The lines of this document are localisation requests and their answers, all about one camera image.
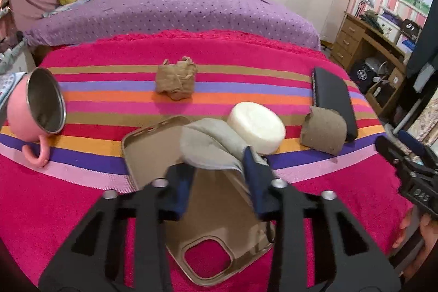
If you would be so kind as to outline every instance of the screw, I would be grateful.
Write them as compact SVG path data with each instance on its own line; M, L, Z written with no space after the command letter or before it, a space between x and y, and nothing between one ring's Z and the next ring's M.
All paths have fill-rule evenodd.
M338 196L334 191L324 191L323 193L321 193L321 197L324 198L325 200L334 200Z
M285 188L287 187L287 182L281 178L276 178L275 180L271 181L271 186L275 188Z
M103 198L105 198L106 200L113 200L114 198L117 198L119 194L117 193L117 191L115 189L108 189L103 193Z
M168 184L169 184L169 181L166 180L165 178L157 178L156 180L152 181L152 185L156 188L167 187Z

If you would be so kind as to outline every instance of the wooden desk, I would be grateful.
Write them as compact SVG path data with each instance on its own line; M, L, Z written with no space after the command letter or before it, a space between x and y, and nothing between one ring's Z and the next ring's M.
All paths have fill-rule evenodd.
M354 63L367 57L377 57L381 62L388 61L389 69L392 71L396 68L398 77L402 77L397 81L396 90L383 107L372 95L375 85L365 95L376 114L384 116L395 107L405 83L406 66L402 62L404 53L376 29L345 12L344 21L330 54L330 60L343 67L348 73Z

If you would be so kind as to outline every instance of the mug handle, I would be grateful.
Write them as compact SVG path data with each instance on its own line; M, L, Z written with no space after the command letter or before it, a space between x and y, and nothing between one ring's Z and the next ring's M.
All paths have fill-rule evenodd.
M41 146L41 150L38 157L34 155L29 145L23 145L21 151L23 152L25 159L29 161L32 165L37 167L44 167L49 162L50 156L50 146L45 135L39 136L39 144Z

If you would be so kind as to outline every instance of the black wallet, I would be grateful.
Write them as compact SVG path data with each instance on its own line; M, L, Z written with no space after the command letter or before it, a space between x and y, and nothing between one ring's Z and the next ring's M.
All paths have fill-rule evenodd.
M333 73L315 67L312 72L313 105L337 111L347 123L347 141L358 137L358 125L344 80Z

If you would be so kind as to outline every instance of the white round object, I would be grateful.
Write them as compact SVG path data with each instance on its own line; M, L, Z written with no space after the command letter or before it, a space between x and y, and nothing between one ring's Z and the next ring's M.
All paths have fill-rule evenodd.
M236 104L227 123L259 154L273 153L286 136L286 128L277 114L258 103Z

